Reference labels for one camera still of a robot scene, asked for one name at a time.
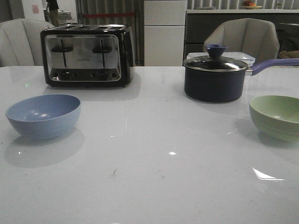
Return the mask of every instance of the white table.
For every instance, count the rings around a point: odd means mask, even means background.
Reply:
[[[299,143],[260,133],[259,95],[299,97],[299,68],[247,77],[240,99],[184,93],[183,67],[136,67],[126,88],[49,87],[42,67],[0,68],[0,223],[296,224]],[[82,101],[67,136],[33,142],[5,110],[32,96]]]

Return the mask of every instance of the gray chair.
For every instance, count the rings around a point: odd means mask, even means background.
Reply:
[[[278,56],[279,42],[272,22],[251,18],[222,23],[205,41],[228,45],[227,52],[238,51],[262,62]]]
[[[0,66],[43,65],[40,32],[49,22],[15,19],[0,23]]]

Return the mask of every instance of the saucepan lid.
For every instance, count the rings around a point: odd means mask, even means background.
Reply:
[[[222,57],[227,46],[208,44],[206,49],[209,56],[197,56],[185,59],[183,65],[187,68],[211,72],[241,71],[248,68],[247,63],[230,57]]]

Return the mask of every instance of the toaster lever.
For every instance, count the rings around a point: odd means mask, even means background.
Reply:
[[[52,48],[51,49],[52,52],[56,52],[56,53],[65,53],[65,52],[71,52],[73,51],[73,47],[63,47],[63,48]]]
[[[93,53],[95,53],[95,54],[105,54],[105,53],[110,53],[111,51],[112,51],[111,48],[106,48],[106,49],[93,48]]]

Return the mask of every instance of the lid knob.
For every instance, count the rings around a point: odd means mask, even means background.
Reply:
[[[218,59],[221,57],[223,52],[228,48],[227,46],[222,46],[221,44],[208,44],[206,45],[207,52],[209,56],[213,59]]]

